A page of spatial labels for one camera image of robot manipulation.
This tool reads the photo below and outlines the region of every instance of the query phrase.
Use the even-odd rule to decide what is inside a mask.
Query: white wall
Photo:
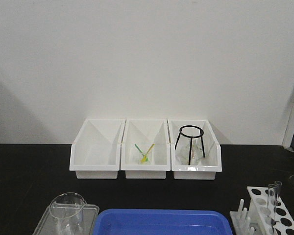
[[[90,117],[281,144],[293,93],[294,1],[0,0],[0,143],[72,143]]]

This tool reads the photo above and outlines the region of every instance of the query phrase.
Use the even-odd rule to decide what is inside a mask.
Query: test tube
[[[282,182],[281,181],[274,181],[274,184],[277,185],[277,189],[276,189],[276,205],[280,206],[281,202],[280,200],[280,192],[281,192],[281,188],[282,188]]]
[[[271,225],[272,229],[275,225],[275,207],[276,207],[276,193],[278,186],[275,184],[268,185],[268,200],[267,208],[270,210],[270,214],[266,218],[266,223]]]

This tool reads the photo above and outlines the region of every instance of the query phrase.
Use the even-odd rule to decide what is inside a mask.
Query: yellow stirring rod
[[[153,148],[155,144],[153,143],[150,148],[148,149],[147,153],[144,155],[143,159],[141,159],[141,163],[144,163],[146,161],[148,161],[148,158],[147,158],[147,154],[151,151],[151,149]]]

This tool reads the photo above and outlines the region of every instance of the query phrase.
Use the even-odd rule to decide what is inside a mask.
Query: black table
[[[30,235],[50,201],[64,192],[81,194],[100,212],[109,208],[212,210],[230,220],[247,186],[283,182],[281,197],[294,219],[294,154],[281,146],[222,145],[223,171],[213,181],[126,179],[79,180],[69,171],[69,144],[0,144],[0,235]]]

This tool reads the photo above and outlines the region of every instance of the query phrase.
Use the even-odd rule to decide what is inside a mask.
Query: white test tube rack
[[[271,224],[266,222],[267,214],[263,212],[267,208],[268,188],[248,186],[247,190],[250,195],[249,209],[243,208],[244,200],[241,199],[238,210],[230,211],[236,235],[294,235],[294,220],[281,197],[276,206],[273,232]]]

